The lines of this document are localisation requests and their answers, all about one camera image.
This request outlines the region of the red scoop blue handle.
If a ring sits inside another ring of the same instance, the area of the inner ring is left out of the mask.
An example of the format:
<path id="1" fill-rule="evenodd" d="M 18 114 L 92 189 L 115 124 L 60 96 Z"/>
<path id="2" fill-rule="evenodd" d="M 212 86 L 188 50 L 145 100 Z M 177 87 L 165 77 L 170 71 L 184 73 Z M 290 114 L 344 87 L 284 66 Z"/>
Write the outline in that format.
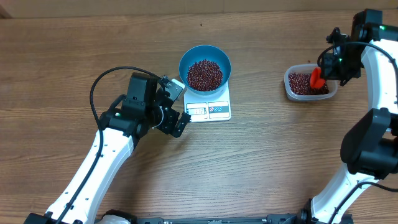
<path id="1" fill-rule="evenodd" d="M 316 67 L 313 69 L 310 77 L 310 87 L 312 89 L 320 89 L 324 86 L 325 80 L 321 78 L 321 68 Z"/>

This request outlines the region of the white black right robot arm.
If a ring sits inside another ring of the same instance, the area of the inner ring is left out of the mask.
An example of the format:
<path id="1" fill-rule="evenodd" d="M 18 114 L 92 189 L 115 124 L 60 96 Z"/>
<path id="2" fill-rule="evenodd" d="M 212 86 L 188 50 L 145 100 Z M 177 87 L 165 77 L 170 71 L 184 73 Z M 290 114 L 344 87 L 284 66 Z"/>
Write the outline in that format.
<path id="1" fill-rule="evenodd" d="M 327 186 L 297 215 L 296 223 L 352 223 L 349 206 L 370 186 L 397 173 L 397 28 L 382 22 L 382 11 L 365 9 L 353 17 L 351 34 L 334 28 L 330 46 L 317 59 L 310 86 L 327 80 L 341 86 L 368 81 L 369 111 L 345 134 L 342 165 Z"/>

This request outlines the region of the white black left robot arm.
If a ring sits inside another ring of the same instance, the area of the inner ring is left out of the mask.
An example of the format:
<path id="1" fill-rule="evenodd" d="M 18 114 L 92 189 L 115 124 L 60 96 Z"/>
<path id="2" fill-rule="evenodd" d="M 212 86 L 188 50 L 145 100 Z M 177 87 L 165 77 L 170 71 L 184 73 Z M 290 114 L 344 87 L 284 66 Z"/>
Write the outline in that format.
<path id="1" fill-rule="evenodd" d="M 133 73 L 125 94 L 102 115 L 95 140 L 63 194 L 43 215 L 30 213 L 26 223 L 95 223 L 100 204 L 115 175 L 151 128 L 181 136 L 190 115 L 172 105 L 187 87 L 176 79 Z"/>

